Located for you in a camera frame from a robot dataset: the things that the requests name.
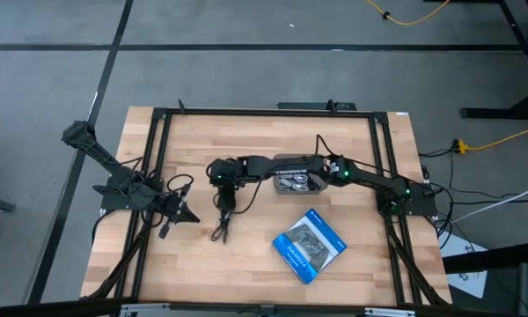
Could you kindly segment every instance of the wooden table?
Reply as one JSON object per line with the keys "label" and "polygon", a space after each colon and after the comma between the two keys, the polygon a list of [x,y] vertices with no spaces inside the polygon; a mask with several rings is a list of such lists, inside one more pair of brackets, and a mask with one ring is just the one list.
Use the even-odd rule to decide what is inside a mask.
{"label": "wooden table", "polygon": [[[150,107],[129,109],[117,151],[118,160],[143,155],[151,112]],[[389,113],[388,116],[399,173],[422,181],[408,114]],[[195,177],[188,205],[202,221],[172,227],[165,240],[158,237],[158,228],[151,232],[140,300],[395,305],[385,228],[371,189],[350,185],[329,187],[320,195],[278,195],[273,182],[265,181],[253,207],[232,219],[227,245],[209,240],[218,225],[219,212],[211,202],[216,189],[209,185],[205,175],[208,163],[215,158],[242,155],[272,158],[278,153],[310,153],[317,133],[335,153],[374,163],[365,119],[173,115],[163,177],[167,180],[176,173]],[[381,128],[378,134],[384,149]],[[154,166],[155,158],[156,150],[150,166]],[[181,183],[176,181],[172,185],[178,187]],[[239,209],[248,204],[253,191],[254,184],[239,190]],[[310,208],[332,225],[348,249],[310,285],[302,285],[271,242]],[[95,291],[120,260],[129,215],[128,210],[115,212],[100,223],[82,295]],[[408,223],[418,267],[440,296],[451,301],[433,227],[423,217],[408,217]],[[134,270],[132,263],[124,294],[130,294]],[[402,263],[401,273],[406,299],[411,301],[407,270]]]}

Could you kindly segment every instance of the concrete floor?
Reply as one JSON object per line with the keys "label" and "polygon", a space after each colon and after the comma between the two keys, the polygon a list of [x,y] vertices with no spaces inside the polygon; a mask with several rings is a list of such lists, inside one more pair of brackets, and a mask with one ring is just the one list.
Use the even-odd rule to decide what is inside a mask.
{"label": "concrete floor", "polygon": [[[419,17],[435,4],[378,3],[395,18]],[[528,10],[510,1],[525,32]],[[123,0],[0,1],[0,42],[110,43]],[[123,43],[516,43],[498,6],[450,4],[419,26],[382,20],[363,1],[135,1]],[[107,53],[0,52],[0,305],[23,301],[73,151],[64,128],[87,116]],[[397,52],[121,52],[101,107],[100,142],[115,152],[128,106],[274,107],[278,101],[352,101],[362,110],[410,113],[419,151],[460,137],[485,144],[528,122],[462,120],[461,107],[509,107],[528,94],[520,54]],[[423,160],[447,185],[447,158]],[[528,188],[528,136],[455,159],[454,185],[492,194]],[[44,294],[76,299],[107,175],[86,160]],[[480,200],[454,194],[457,200]],[[446,201],[439,201],[446,210]],[[456,217],[474,210],[458,206]],[[474,242],[528,242],[528,204],[508,205],[462,224]],[[497,293],[496,287],[488,285]],[[512,305],[510,295],[497,295]],[[461,301],[462,295],[455,296]],[[482,306],[480,301],[467,306]]]}

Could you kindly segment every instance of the black floor stripe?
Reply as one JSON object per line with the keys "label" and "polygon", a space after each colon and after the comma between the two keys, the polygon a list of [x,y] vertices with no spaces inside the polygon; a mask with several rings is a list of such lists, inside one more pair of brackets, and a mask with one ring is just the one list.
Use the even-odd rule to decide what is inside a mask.
{"label": "black floor stripe", "polygon": [[90,52],[107,51],[110,44],[0,44],[0,51],[53,51],[53,52]]}
{"label": "black floor stripe", "polygon": [[495,51],[517,52],[517,44],[123,44],[120,51]]}
{"label": "black floor stripe", "polygon": [[[112,70],[114,69],[115,58],[117,57],[117,47],[121,43],[132,6],[133,0],[126,0],[125,6],[123,7],[123,13],[121,14],[120,23],[114,36],[114,41],[110,46],[106,64],[99,79],[96,96],[92,102],[92,108],[90,109],[90,113],[88,115],[88,122],[91,125],[94,125],[98,120],[99,110],[101,109],[104,96],[106,95],[107,85],[112,75]],[[34,278],[33,287],[27,301],[28,304],[38,304],[41,302],[43,297],[43,292],[47,286],[48,276],[55,260],[56,250],[59,247],[59,243],[61,242],[62,231],[64,230],[64,226],[69,216],[72,199],[74,198],[74,194],[77,190],[78,179],[80,178],[80,173],[82,172],[82,167],[84,165],[84,158],[84,153],[78,151],[75,154],[72,164],[70,165],[69,176],[64,184],[64,189],[55,208],[55,213],[53,216],[55,220],[51,233],[48,236],[47,245],[45,247],[43,256],[41,257],[39,268],[37,269],[37,273]]]}

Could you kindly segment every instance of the yellow cable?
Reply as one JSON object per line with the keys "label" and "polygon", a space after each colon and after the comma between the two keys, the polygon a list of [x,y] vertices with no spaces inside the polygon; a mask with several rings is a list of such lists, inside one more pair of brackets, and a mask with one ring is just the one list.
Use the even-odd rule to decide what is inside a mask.
{"label": "yellow cable", "polygon": [[[376,8],[376,10],[381,13],[381,15],[383,16],[385,14],[385,11],[381,10],[381,8],[379,8],[376,4],[373,3],[373,1],[371,0],[366,0],[369,4],[371,4],[374,8]],[[421,23],[422,21],[426,20],[427,18],[430,18],[432,17],[434,14],[436,14],[438,11],[440,11],[440,9],[442,9],[446,4],[448,4],[450,2],[450,0],[446,0],[444,1],[442,4],[440,4],[439,7],[437,7],[434,11],[432,11],[429,15],[427,15],[426,17],[424,18],[419,18],[418,20],[414,21],[414,22],[400,22],[394,18],[392,18],[390,15],[387,16],[388,19],[390,19],[392,22],[395,22],[397,23],[398,25],[400,26],[414,26],[415,24],[419,24]]]}
{"label": "yellow cable", "polygon": [[466,147],[466,151],[480,151],[480,150],[485,150],[485,149],[488,149],[488,148],[493,147],[493,146],[495,146],[495,145],[501,144],[501,143],[503,143],[503,142],[507,142],[507,141],[509,141],[509,140],[512,140],[512,139],[515,138],[515,137],[525,135],[526,133],[528,133],[528,130],[526,130],[526,131],[522,131],[522,132],[519,132],[519,133],[516,133],[516,134],[514,134],[514,135],[512,135],[512,136],[507,136],[507,137],[505,137],[505,138],[502,139],[502,140],[499,140],[499,141],[493,142],[493,143],[491,143],[491,144],[483,145],[483,146],[471,147],[471,146],[469,146],[469,145],[466,144],[466,145],[465,145],[465,147]]}

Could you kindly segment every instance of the box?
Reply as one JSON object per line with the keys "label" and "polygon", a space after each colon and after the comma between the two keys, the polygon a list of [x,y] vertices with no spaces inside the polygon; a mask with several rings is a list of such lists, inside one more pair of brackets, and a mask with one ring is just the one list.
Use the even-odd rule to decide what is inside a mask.
{"label": "box", "polygon": [[272,244],[303,284],[315,279],[347,247],[314,209],[307,211]]}

